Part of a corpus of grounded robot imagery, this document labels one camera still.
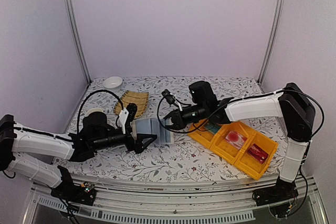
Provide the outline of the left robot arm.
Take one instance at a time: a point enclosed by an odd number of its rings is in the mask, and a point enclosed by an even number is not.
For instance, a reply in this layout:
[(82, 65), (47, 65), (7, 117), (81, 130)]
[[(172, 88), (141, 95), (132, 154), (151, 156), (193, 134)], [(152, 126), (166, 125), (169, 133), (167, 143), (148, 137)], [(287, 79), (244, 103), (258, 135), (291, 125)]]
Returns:
[(133, 134), (129, 118), (129, 113), (124, 112), (124, 126), (116, 128), (108, 124), (103, 112), (94, 111), (84, 117), (79, 133), (55, 134), (24, 127), (14, 121), (13, 115), (6, 114), (1, 118), (1, 170), (20, 173), (57, 188), (67, 200), (73, 200), (78, 188), (71, 183), (68, 170), (48, 165), (31, 154), (81, 163), (93, 158), (99, 150), (121, 145), (129, 152), (142, 153), (158, 136)]

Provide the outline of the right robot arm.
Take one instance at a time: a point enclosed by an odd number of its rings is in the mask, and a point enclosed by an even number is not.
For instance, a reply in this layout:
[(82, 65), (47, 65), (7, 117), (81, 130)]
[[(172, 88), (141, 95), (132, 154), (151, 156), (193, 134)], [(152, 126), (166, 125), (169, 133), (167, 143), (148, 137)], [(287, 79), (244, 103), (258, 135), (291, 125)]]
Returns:
[(276, 117), (284, 121), (288, 147), (285, 160), (280, 171), (281, 182), (271, 190), (276, 201), (284, 200), (291, 194), (292, 183), (305, 161), (308, 145), (313, 137), (312, 127), (315, 108), (311, 98), (302, 93), (295, 83), (288, 83), (284, 89), (271, 93), (243, 97), (240, 99), (225, 98), (217, 100), (211, 85), (206, 81), (198, 81), (189, 86), (194, 105), (179, 107), (166, 116), (171, 124), (168, 131), (183, 133), (183, 129), (191, 123), (208, 120), (215, 124), (230, 124), (240, 120)]

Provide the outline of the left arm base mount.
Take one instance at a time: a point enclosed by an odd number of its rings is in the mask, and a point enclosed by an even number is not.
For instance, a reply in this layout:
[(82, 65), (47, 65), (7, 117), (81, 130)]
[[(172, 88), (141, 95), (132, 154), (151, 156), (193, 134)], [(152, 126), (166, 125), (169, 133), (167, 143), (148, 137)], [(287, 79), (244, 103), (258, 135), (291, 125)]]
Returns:
[(57, 166), (60, 171), (61, 183), (51, 189), (51, 196), (62, 199), (65, 202), (74, 202), (82, 205), (93, 206), (97, 191), (95, 185), (90, 182), (83, 182), (75, 185), (68, 170), (62, 166)]

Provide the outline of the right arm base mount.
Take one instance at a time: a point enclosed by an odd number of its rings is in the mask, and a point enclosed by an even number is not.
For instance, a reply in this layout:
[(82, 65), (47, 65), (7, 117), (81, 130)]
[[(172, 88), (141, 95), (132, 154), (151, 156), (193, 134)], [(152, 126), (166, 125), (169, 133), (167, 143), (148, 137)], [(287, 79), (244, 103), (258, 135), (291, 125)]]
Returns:
[(298, 203), (299, 192), (295, 182), (284, 182), (277, 178), (276, 184), (270, 187), (256, 189), (252, 193), (252, 199), (257, 206), (265, 206), (270, 204), (286, 201), (284, 204), (274, 205), (269, 208), (270, 213), (277, 219), (286, 219), (296, 214), (304, 205), (308, 195), (308, 180), (302, 177), (305, 184), (304, 197), (302, 202)]

